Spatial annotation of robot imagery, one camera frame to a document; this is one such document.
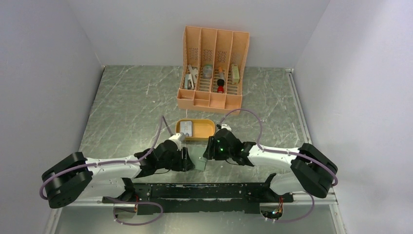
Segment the black cable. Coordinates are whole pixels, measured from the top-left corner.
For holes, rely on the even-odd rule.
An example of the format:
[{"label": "black cable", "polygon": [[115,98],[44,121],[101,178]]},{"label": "black cable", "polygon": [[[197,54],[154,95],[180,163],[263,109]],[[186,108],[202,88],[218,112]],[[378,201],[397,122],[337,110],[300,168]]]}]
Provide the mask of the black cable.
[{"label": "black cable", "polygon": [[228,162],[228,159],[225,159],[225,162],[227,162],[227,163],[229,163],[229,164],[231,164],[231,165],[240,166],[240,165],[238,165],[238,164]]},{"label": "black cable", "polygon": [[170,169],[169,169],[169,170],[167,170],[166,172],[154,173],[154,175],[165,174],[165,173],[168,173],[169,171],[170,171]]}]

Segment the table surface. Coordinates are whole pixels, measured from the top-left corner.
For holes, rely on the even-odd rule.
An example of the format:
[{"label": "table surface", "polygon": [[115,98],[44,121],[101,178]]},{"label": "table surface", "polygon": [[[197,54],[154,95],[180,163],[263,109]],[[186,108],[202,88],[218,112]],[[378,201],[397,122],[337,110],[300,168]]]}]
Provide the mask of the table surface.
[{"label": "table surface", "polygon": [[[80,146],[84,156],[125,157],[149,148],[161,115],[165,115],[172,129],[182,118],[209,118],[218,122],[222,114],[178,109],[176,96],[181,75],[181,67],[107,66]],[[304,143],[284,69],[247,67],[242,107],[254,110],[262,118],[263,145],[290,148]],[[229,116],[225,123],[232,127],[235,136],[241,141],[254,141],[259,132],[257,120],[249,113]],[[159,142],[168,137],[167,130],[162,129]],[[206,142],[191,143],[190,148],[205,145]],[[204,172],[168,172],[134,181],[261,182],[274,172],[282,173],[271,167],[235,166],[222,161],[208,161]],[[297,218],[309,208],[308,203],[301,204],[300,201],[286,204],[283,219]],[[113,222],[112,207],[68,206],[62,209],[55,233],[336,233],[332,210],[331,205],[316,204],[310,216],[291,224],[273,224],[263,221],[260,214],[243,212],[170,213],[152,224],[131,227]],[[138,215],[128,221],[147,221],[155,215]]]},{"label": "table surface", "polygon": [[[161,115],[173,131],[182,118],[207,118],[218,123],[223,114],[178,108],[176,97],[181,75],[182,67],[178,66],[107,66],[80,151],[91,158],[125,157],[141,152],[152,145]],[[255,111],[263,120],[262,145],[280,148],[302,145],[304,137],[294,103],[285,69],[246,67],[242,107]],[[259,124],[250,113],[229,116],[225,123],[241,141],[255,141],[259,133]],[[168,137],[163,128],[158,143]],[[206,141],[188,144],[201,147],[206,146]],[[134,182],[263,182],[271,173],[282,171],[210,160],[204,172],[171,171]]]}]

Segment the green marble tabletop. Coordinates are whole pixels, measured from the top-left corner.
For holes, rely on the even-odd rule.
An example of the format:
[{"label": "green marble tabletop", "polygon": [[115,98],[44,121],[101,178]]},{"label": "green marble tabletop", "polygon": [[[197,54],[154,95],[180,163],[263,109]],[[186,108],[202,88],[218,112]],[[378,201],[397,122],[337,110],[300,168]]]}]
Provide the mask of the green marble tabletop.
[{"label": "green marble tabletop", "polygon": [[[217,123],[223,114],[178,108],[176,97],[181,75],[182,67],[178,66],[106,66],[80,151],[91,158],[125,157],[143,151],[152,145],[161,115],[173,130],[182,118],[208,118]],[[246,67],[242,107],[255,111],[263,120],[262,145],[292,148],[304,143],[284,69]],[[241,141],[255,141],[259,133],[259,124],[249,113],[229,116],[225,123]],[[168,137],[163,128],[158,143]],[[190,144],[194,143],[187,143],[187,147],[191,148]],[[206,142],[198,142],[193,147],[205,145]],[[204,172],[171,171],[134,182],[263,182],[271,173],[282,171],[211,160]]]}]

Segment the white wall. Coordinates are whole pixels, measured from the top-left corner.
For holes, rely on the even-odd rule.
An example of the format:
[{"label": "white wall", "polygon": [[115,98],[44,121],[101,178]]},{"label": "white wall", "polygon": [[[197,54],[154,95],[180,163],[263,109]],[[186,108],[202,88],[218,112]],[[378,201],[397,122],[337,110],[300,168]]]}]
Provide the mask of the white wall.
[{"label": "white wall", "polygon": [[248,66],[293,67],[329,0],[69,0],[102,64],[181,65],[185,25],[250,32]]},{"label": "white wall", "polygon": [[0,3],[0,233],[42,233],[41,175],[79,149],[102,68],[69,4]]},{"label": "white wall", "polygon": [[331,0],[295,67],[349,234],[413,233],[413,2]]}]

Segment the red and black object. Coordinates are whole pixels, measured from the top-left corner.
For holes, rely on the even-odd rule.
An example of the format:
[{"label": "red and black object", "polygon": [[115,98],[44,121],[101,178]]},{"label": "red and black object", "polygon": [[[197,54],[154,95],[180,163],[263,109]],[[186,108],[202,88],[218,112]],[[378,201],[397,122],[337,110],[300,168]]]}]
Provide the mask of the red and black object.
[{"label": "red and black object", "polygon": [[217,93],[223,94],[223,93],[224,93],[225,80],[223,80],[223,79],[218,79],[218,80],[217,80],[217,84],[218,84]]}]

